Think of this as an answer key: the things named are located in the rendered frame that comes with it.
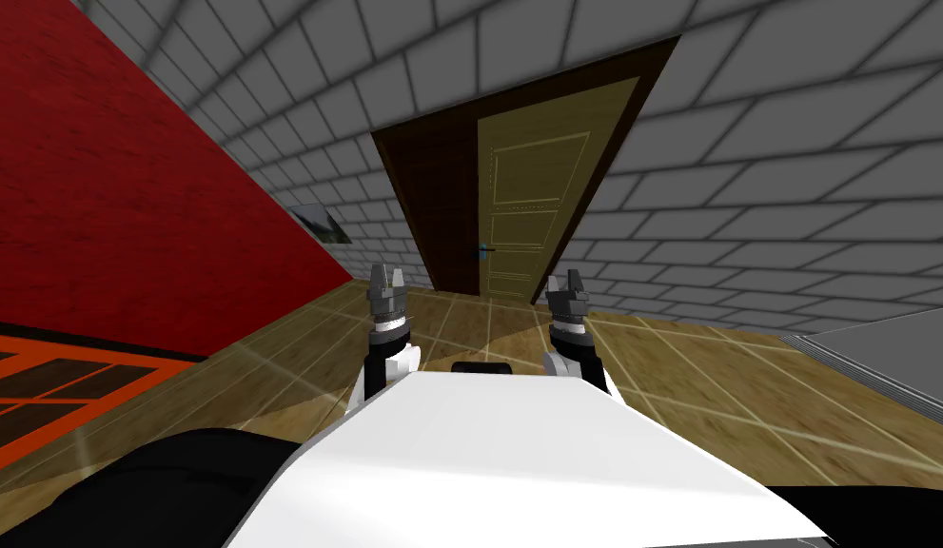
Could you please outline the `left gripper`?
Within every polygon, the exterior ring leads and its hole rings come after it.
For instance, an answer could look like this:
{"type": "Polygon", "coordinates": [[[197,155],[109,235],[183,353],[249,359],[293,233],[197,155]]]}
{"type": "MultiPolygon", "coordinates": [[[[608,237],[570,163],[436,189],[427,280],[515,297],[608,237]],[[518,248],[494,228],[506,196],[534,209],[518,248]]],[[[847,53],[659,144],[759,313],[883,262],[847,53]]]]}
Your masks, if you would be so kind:
{"type": "Polygon", "coordinates": [[[376,323],[391,323],[405,317],[407,288],[400,268],[393,269],[389,288],[386,264],[372,266],[367,299],[370,314],[376,323]]]}

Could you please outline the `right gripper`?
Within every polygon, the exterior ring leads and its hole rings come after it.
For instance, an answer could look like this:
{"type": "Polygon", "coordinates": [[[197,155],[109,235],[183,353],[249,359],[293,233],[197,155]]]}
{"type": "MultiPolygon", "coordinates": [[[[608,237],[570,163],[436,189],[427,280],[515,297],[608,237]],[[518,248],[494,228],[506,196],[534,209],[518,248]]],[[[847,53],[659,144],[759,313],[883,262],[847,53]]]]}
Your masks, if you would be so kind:
{"type": "Polygon", "coordinates": [[[560,277],[549,277],[545,296],[555,322],[584,324],[589,293],[577,269],[567,271],[567,290],[560,277]]]}

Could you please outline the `olive panelled door leaf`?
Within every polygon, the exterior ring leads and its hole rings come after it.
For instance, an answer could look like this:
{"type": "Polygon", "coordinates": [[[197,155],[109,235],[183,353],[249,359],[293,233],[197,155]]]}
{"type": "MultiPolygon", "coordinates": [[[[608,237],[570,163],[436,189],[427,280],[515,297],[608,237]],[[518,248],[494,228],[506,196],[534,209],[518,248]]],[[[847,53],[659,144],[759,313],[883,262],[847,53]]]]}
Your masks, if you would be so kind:
{"type": "Polygon", "coordinates": [[[477,123],[485,298],[529,302],[638,80],[630,78],[477,123]]]}

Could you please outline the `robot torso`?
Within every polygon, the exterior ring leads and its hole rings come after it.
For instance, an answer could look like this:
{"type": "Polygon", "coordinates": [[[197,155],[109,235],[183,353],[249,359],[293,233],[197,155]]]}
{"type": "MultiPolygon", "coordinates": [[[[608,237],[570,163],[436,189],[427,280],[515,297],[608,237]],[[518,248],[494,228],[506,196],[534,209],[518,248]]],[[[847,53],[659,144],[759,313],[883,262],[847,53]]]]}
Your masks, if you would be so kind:
{"type": "Polygon", "coordinates": [[[224,548],[834,548],[588,382],[414,371],[285,462],[224,548]]]}

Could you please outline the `framed wall picture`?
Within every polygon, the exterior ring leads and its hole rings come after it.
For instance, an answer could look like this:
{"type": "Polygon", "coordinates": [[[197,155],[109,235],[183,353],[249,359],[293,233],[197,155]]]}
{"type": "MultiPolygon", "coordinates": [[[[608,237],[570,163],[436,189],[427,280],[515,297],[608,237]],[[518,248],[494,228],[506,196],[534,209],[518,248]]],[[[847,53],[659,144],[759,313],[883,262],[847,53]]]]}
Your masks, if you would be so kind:
{"type": "Polygon", "coordinates": [[[289,208],[293,216],[322,244],[349,245],[351,239],[322,204],[296,205],[289,208]]]}

